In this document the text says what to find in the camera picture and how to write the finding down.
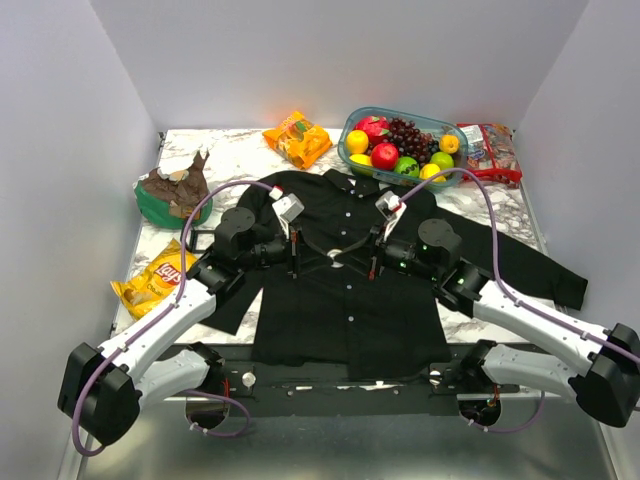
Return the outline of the black button-up shirt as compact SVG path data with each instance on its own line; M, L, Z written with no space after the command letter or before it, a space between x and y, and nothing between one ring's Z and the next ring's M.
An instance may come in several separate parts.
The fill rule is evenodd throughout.
M266 191L270 185L300 198L302 230L325 250L361 240L381 218L375 202L383 188L370 177L333 169L320 175L281 171L248 188L238 201L273 233L278 223ZM516 239L493 235L489 227L439 207L427 190L409 197L393 237L411 241L429 218L451 225L462 239L463 257L471 263L497 267L509 285L526 295L581 308L585 278ZM351 379L373 380L413 376L450 357L428 284L393 270L375 280L346 267L322 267L298 279L282 265L251 271L243 288L209 320L210 327L235 334L254 300L260 301L252 349L258 362L343 363Z

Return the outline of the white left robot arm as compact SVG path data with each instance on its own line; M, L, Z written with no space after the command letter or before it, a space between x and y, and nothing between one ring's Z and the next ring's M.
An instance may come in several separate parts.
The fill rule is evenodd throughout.
M182 391L209 395L220 387L224 361L208 347L195 344L169 360L160 356L227 303L247 271L284 264L299 277L334 260L336 250L321 250L304 234L302 207L293 197L275 202L273 210L274 235L260 232L250 210L227 210L211 246L167 298L100 346L82 343L69 354L57 406L72 421L71 438L80 454L93 454L83 433L105 448L124 436L144 407Z

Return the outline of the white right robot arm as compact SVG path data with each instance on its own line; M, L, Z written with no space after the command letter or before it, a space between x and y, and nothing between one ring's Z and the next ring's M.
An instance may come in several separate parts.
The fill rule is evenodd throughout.
M537 351L480 341L460 363L460 379L480 392L491 384L531 387L570 400L611 427L627 425L639 405L639 335L621 323L607 329L525 298L496 274L460 255L461 238L444 220L428 219L414 242L395 240L390 226L329 257L375 279L382 269L427 280L448 309L509 330Z

